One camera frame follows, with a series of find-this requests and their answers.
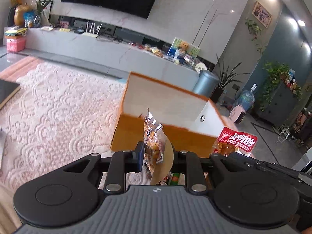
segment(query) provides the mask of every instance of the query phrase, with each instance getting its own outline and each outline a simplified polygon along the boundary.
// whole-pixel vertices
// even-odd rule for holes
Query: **hanging vine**
[[[252,41],[255,42],[255,46],[257,47],[257,52],[260,55],[263,55],[266,46],[262,42],[261,32],[262,29],[257,25],[257,23],[251,19],[246,18],[245,25],[248,27],[249,34],[253,35]]]

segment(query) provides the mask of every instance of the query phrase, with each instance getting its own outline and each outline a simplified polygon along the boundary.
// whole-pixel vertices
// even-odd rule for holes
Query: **trash can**
[[[215,74],[208,70],[201,70],[193,92],[210,98],[219,81],[219,78]]]

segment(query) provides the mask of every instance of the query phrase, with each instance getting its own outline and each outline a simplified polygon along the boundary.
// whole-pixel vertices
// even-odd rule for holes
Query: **dark gray cabinet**
[[[260,118],[271,122],[278,128],[283,125],[298,100],[283,82],[279,84],[272,96],[271,104],[265,106],[264,112],[258,109],[256,113]]]

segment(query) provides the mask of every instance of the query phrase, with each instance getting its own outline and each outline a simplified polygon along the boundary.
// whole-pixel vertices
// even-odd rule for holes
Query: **tv stand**
[[[48,32],[40,28],[31,28],[28,30],[26,48],[84,60],[85,65],[80,64],[79,67],[86,69],[90,69],[88,62],[93,62],[99,66],[91,69],[101,73],[103,73],[101,66],[125,72],[134,71],[189,91],[193,89],[199,78],[194,70],[129,44],[101,41],[74,32],[58,30]]]

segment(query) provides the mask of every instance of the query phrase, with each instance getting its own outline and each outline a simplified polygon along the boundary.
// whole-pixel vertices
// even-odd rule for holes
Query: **wooden picture frame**
[[[272,15],[259,1],[256,2],[252,14],[265,28],[269,27],[272,21]]]

